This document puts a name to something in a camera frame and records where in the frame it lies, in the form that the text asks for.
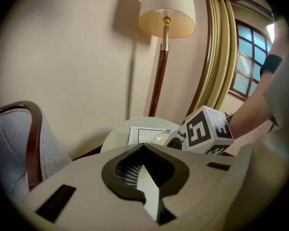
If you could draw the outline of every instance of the window pane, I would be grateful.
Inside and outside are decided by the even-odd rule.
[[[237,27],[239,29],[239,35],[251,41],[250,29],[241,25],[237,25]]]
[[[266,43],[268,44],[268,52],[270,51],[271,47],[272,47],[272,43],[270,41],[266,41]]]
[[[245,40],[239,39],[239,50],[245,53],[247,56],[252,57],[252,47],[251,44]]]
[[[257,84],[256,82],[251,82],[251,85],[250,85],[250,92],[249,92],[249,97],[254,93],[255,89],[257,87]]]
[[[255,60],[258,61],[260,64],[263,64],[265,61],[265,57],[265,52],[255,46]]]
[[[237,68],[241,70],[243,73],[250,75],[251,71],[251,60],[246,57],[239,55],[239,61],[237,63]]]
[[[235,84],[233,85],[233,88],[246,94],[247,87],[249,86],[250,79],[246,78],[245,76],[237,73],[236,74],[236,80]]]
[[[253,77],[254,79],[256,79],[257,81],[260,80],[260,69],[261,67],[255,63],[254,65],[254,74],[253,74]]]
[[[265,39],[256,32],[254,32],[254,43],[265,50]]]

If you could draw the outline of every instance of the gray upholstered chair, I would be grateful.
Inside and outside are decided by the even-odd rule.
[[[35,103],[0,108],[0,182],[7,195],[23,200],[70,162]]]

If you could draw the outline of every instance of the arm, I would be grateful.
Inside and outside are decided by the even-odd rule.
[[[263,92],[271,83],[272,75],[271,72],[264,71],[255,92],[231,118],[229,127],[234,139],[254,130],[272,117],[272,111],[263,97]]]

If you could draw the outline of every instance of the floor lamp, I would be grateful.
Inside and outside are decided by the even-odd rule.
[[[155,116],[169,50],[168,39],[191,35],[196,28],[194,0],[142,0],[139,27],[163,38],[149,116]]]

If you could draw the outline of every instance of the window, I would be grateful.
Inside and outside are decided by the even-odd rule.
[[[239,20],[236,20],[236,37],[236,71],[229,92],[246,100],[259,83],[260,68],[272,43],[264,33]]]

